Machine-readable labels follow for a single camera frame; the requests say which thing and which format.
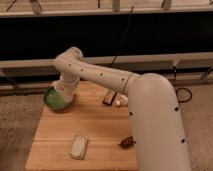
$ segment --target floor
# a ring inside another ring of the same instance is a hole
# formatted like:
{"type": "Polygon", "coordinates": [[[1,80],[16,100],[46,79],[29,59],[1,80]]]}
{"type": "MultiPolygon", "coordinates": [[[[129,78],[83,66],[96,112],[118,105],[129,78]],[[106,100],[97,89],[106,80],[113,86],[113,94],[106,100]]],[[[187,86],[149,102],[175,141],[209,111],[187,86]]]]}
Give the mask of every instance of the floor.
{"type": "MultiPolygon", "coordinates": [[[[190,86],[181,104],[193,171],[213,170],[213,85],[190,86]]],[[[24,171],[43,109],[42,95],[0,97],[0,170],[24,171]]]]}

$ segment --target small object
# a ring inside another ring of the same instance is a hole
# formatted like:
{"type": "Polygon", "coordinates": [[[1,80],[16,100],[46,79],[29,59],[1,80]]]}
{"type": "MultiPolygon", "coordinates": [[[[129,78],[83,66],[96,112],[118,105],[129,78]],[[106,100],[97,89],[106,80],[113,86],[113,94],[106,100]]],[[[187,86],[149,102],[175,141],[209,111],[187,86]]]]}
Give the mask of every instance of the small object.
{"type": "Polygon", "coordinates": [[[114,92],[113,90],[109,89],[106,96],[104,97],[103,104],[111,106],[116,95],[117,95],[117,92],[114,92]]]}
{"type": "Polygon", "coordinates": [[[72,147],[70,150],[70,156],[73,159],[82,160],[87,146],[87,138],[76,135],[73,139],[72,147]]]}
{"type": "Polygon", "coordinates": [[[113,2],[112,2],[112,10],[114,12],[119,12],[120,11],[120,0],[113,0],[113,2]]]}
{"type": "Polygon", "coordinates": [[[126,149],[126,148],[133,146],[133,144],[134,144],[133,136],[130,136],[130,137],[122,140],[120,145],[122,148],[126,149]]]}
{"type": "Polygon", "coordinates": [[[35,14],[40,14],[42,8],[41,8],[41,5],[38,2],[38,0],[30,0],[30,3],[31,3],[31,7],[32,7],[33,12],[35,14]]]}
{"type": "Polygon", "coordinates": [[[172,5],[172,0],[163,0],[162,4],[161,4],[161,7],[164,9],[164,10],[169,10],[170,7],[172,5]]]}
{"type": "Polygon", "coordinates": [[[115,101],[115,105],[117,107],[127,106],[128,105],[128,97],[125,95],[121,95],[118,100],[115,101]]]}

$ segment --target cable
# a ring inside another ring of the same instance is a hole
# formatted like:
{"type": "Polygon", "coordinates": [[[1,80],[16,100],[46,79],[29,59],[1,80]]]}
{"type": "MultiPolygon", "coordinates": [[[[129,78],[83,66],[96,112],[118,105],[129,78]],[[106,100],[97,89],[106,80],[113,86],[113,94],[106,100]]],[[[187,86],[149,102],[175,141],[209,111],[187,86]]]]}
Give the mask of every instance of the cable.
{"type": "Polygon", "coordinates": [[[134,6],[132,6],[131,8],[131,12],[129,14],[129,19],[128,19],[128,23],[127,23],[127,27],[126,27],[126,31],[124,33],[124,36],[123,38],[121,39],[121,42],[120,42],[120,45],[119,45],[119,48],[115,54],[115,57],[114,59],[112,60],[111,64],[108,66],[109,68],[112,67],[112,65],[115,63],[115,60],[117,59],[117,57],[120,55],[120,52],[121,52],[121,49],[126,41],[126,38],[127,38],[127,35],[129,33],[129,29],[130,29],[130,26],[131,26],[131,20],[132,20],[132,14],[133,14],[133,10],[134,10],[134,6]]]}
{"type": "Polygon", "coordinates": [[[179,103],[186,103],[186,102],[189,102],[190,100],[192,100],[192,92],[188,89],[188,88],[178,88],[176,90],[176,95],[177,95],[177,98],[178,98],[178,94],[180,91],[186,91],[188,94],[189,94],[189,98],[188,99],[185,99],[185,100],[179,100],[178,99],[178,102],[179,103]]]}

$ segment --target black wall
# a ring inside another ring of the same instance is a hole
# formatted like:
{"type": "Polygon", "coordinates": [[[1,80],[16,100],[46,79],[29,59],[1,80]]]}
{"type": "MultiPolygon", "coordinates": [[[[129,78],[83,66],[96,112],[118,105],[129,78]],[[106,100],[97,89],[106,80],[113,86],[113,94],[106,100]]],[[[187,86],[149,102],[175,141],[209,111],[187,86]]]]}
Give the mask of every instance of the black wall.
{"type": "MultiPolygon", "coordinates": [[[[115,55],[128,15],[0,19],[0,60],[115,55]]],[[[213,51],[213,12],[134,14],[121,55],[213,51]]]]}

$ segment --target brown object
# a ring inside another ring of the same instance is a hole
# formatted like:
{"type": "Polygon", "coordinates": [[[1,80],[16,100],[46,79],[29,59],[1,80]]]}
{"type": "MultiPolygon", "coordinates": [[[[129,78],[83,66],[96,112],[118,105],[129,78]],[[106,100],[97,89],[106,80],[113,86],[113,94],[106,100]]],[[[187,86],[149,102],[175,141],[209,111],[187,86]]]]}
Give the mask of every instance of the brown object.
{"type": "Polygon", "coordinates": [[[131,135],[128,109],[104,105],[106,92],[106,88],[82,81],[68,109],[56,113],[45,107],[26,171],[135,171],[135,149],[117,145],[131,135]],[[84,160],[69,155],[75,134],[90,140],[84,160]]]}
{"type": "Polygon", "coordinates": [[[132,147],[133,144],[134,144],[133,136],[130,136],[130,137],[122,140],[120,145],[122,148],[129,148],[129,147],[132,147]]]}

